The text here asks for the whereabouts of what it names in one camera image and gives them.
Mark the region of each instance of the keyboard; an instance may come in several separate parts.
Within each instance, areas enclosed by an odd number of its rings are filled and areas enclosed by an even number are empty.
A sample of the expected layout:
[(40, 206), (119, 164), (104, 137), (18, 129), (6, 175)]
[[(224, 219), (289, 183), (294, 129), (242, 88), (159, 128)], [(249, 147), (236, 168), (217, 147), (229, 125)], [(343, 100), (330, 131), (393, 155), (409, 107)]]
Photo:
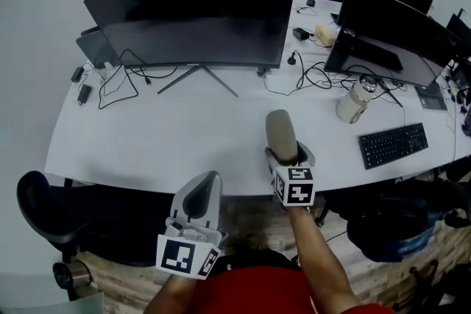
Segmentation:
[(376, 168), (428, 148), (421, 123), (358, 137), (365, 169)]

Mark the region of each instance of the desk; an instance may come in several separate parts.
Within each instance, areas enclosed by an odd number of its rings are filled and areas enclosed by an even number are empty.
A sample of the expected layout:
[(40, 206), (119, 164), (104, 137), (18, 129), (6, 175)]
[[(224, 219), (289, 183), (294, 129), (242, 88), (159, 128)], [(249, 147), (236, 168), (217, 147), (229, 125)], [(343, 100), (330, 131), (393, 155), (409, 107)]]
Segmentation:
[[(294, 1), (294, 7), (306, 2)], [(293, 10), (290, 27), (314, 30), (317, 22), (328, 24), (330, 13), (339, 8), (339, 3), (317, 0), (318, 16), (302, 16)], [(288, 31), (281, 67), (266, 79), (271, 90), (287, 93), (294, 89), (301, 67), (299, 59), (293, 66), (286, 62), (293, 49), (301, 51), (306, 66), (325, 61), (330, 50), (310, 41), (301, 43)], [(179, 68), (177, 73), (186, 69)], [(312, 87), (285, 97), (266, 91), (253, 68), (212, 70), (239, 94), (238, 99), (203, 70), (159, 96), (157, 91), (174, 77), (154, 79), (148, 87), (143, 78), (132, 75), (139, 97), (104, 110), (97, 109), (98, 74), (88, 77), (93, 90), (83, 106), (77, 103), (78, 84), (72, 84), (52, 136), (45, 171), (85, 182), (175, 193), (198, 174), (217, 170), (224, 181), (224, 195), (271, 195), (272, 178), (264, 156), (265, 116), (276, 109), (288, 110), (297, 139), (315, 154), (318, 191), (417, 174), (471, 154), (471, 139), (461, 131), (464, 116), (459, 108), (447, 101), (449, 113), (424, 110), (409, 85), (407, 92), (394, 94), (404, 105), (406, 123), (423, 123), (429, 148), (367, 171), (357, 135), (402, 126), (401, 107), (374, 100), (361, 120), (349, 125), (336, 114), (336, 103), (345, 94), (341, 88)], [(155, 72), (161, 75), (170, 69)], [(122, 77), (118, 74), (107, 85), (108, 91), (117, 88)], [(106, 101), (130, 94), (126, 81)], [(455, 110), (456, 144), (451, 131)]]

